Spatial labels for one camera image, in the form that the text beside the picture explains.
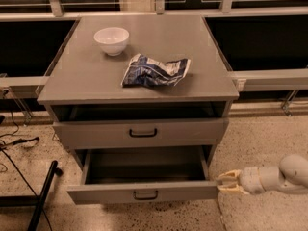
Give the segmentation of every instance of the white robotic arm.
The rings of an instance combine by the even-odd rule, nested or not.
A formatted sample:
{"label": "white robotic arm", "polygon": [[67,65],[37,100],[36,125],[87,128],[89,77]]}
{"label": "white robotic arm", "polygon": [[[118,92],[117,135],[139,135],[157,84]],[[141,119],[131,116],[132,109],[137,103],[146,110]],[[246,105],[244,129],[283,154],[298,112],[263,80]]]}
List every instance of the white robotic arm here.
{"label": "white robotic arm", "polygon": [[218,188],[223,193],[258,194],[279,191],[308,193],[308,161],[296,154],[284,157],[278,167],[246,167],[222,174]]}

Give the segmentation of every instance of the concrete floor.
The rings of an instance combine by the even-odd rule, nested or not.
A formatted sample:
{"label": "concrete floor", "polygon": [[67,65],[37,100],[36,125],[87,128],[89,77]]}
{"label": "concrete floor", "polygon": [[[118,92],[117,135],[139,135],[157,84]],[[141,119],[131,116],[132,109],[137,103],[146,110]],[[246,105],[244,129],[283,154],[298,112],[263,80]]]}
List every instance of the concrete floor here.
{"label": "concrete floor", "polygon": [[[277,165],[286,154],[298,153],[308,159],[308,109],[300,107],[292,108],[292,117],[275,107],[270,110],[232,107],[228,130],[210,166],[212,179],[231,169]],[[12,131],[14,127],[7,115],[0,134]],[[53,138],[49,118],[37,114],[29,126],[20,127],[17,135],[1,139],[10,142],[40,137],[38,143],[31,141],[7,151],[37,193],[51,161],[59,161],[64,172],[54,179],[45,205],[53,230],[308,230],[308,194],[220,193],[216,200],[77,206],[65,190],[68,185],[79,184],[81,170]],[[0,173],[1,195],[31,194],[3,153],[0,163],[8,168]],[[0,230],[26,230],[33,210],[32,207],[0,208]],[[49,230],[44,216],[38,230]]]}

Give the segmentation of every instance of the bowl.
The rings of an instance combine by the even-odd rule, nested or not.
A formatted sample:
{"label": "bowl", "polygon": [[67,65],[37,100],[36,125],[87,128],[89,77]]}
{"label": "bowl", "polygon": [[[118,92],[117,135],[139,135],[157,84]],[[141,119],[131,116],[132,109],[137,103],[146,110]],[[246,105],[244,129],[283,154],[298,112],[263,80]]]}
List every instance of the bowl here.
{"label": "bowl", "polygon": [[117,56],[126,48],[129,33],[124,28],[109,27],[95,33],[94,39],[110,56]]}

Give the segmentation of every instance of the closed drawer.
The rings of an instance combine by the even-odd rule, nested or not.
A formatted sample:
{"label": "closed drawer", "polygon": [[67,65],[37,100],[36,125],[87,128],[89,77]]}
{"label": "closed drawer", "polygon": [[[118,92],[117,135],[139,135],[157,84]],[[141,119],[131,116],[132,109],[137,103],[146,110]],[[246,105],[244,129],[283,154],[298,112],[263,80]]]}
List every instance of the closed drawer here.
{"label": "closed drawer", "polygon": [[205,147],[88,150],[79,186],[68,193],[76,204],[214,199]]}
{"label": "closed drawer", "polygon": [[56,122],[67,149],[201,145],[220,143],[227,118]]}

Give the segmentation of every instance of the cabinet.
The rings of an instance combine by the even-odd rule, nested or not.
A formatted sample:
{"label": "cabinet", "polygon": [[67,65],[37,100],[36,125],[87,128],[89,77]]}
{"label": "cabinet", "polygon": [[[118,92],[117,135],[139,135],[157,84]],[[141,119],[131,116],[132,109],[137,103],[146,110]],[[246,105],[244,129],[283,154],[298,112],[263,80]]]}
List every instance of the cabinet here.
{"label": "cabinet", "polygon": [[[112,26],[130,33],[117,57],[93,40]],[[192,64],[175,87],[123,88],[137,53]],[[80,20],[38,102],[83,171],[80,185],[67,189],[83,204],[215,198],[208,166],[238,95],[201,16],[90,16]]]}

